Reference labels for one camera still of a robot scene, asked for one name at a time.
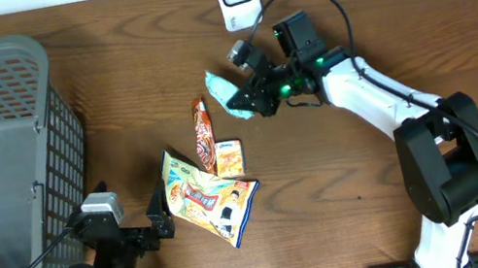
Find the mint green wipes packet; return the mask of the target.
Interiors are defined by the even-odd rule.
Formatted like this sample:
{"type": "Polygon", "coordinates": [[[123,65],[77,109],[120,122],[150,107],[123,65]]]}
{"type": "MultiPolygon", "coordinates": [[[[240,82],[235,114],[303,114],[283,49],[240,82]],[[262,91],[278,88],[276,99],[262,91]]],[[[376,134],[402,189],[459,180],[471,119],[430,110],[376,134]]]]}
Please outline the mint green wipes packet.
{"type": "Polygon", "coordinates": [[[227,103],[230,98],[232,98],[233,95],[236,94],[239,89],[237,86],[235,86],[228,80],[225,80],[220,76],[214,75],[209,71],[205,71],[204,83],[206,84],[206,87],[211,96],[213,96],[214,99],[218,101],[218,103],[222,105],[223,109],[231,116],[246,120],[251,119],[255,115],[249,111],[231,109],[229,106],[227,106],[227,103]]]}

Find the orange red snack bar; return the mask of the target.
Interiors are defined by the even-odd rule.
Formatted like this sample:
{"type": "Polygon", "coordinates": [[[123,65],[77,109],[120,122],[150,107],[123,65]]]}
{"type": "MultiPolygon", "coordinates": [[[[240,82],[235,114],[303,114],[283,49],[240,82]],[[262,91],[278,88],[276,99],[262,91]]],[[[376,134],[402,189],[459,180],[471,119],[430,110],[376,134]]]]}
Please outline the orange red snack bar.
{"type": "Polygon", "coordinates": [[[216,172],[216,150],[212,122],[202,97],[194,99],[191,112],[196,135],[196,151],[205,170],[210,174],[216,172]]]}

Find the large snack chip bag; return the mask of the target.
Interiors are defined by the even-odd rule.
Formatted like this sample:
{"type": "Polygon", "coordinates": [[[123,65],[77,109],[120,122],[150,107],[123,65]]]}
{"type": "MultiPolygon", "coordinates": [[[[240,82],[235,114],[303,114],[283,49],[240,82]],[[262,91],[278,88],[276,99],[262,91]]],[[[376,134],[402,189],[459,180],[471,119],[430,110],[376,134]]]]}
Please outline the large snack chip bag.
{"type": "Polygon", "coordinates": [[[161,177],[169,210],[239,249],[258,181],[222,179],[164,151],[161,177]]]}

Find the small orange tissue box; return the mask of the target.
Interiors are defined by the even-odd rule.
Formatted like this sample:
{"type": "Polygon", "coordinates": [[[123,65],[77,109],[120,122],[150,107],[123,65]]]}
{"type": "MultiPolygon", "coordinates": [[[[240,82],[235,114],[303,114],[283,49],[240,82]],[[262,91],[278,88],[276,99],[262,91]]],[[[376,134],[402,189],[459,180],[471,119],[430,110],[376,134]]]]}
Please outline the small orange tissue box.
{"type": "Polygon", "coordinates": [[[240,178],[245,175],[243,148],[238,139],[216,143],[215,151],[220,178],[240,178]]]}

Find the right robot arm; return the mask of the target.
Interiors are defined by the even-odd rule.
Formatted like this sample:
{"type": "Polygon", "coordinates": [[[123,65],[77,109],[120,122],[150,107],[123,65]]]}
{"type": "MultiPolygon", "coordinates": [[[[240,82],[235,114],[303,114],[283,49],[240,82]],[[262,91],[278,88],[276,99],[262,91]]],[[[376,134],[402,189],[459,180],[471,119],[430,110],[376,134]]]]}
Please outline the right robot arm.
{"type": "Polygon", "coordinates": [[[227,99],[230,109],[274,116],[280,103],[315,95],[354,113],[394,141],[407,195],[420,211],[418,268],[471,268],[468,245],[478,221],[478,110],[457,92],[443,98],[380,74],[345,47],[328,48],[307,14],[274,25],[287,57],[274,63],[239,40],[227,59],[252,73],[227,99]]]}

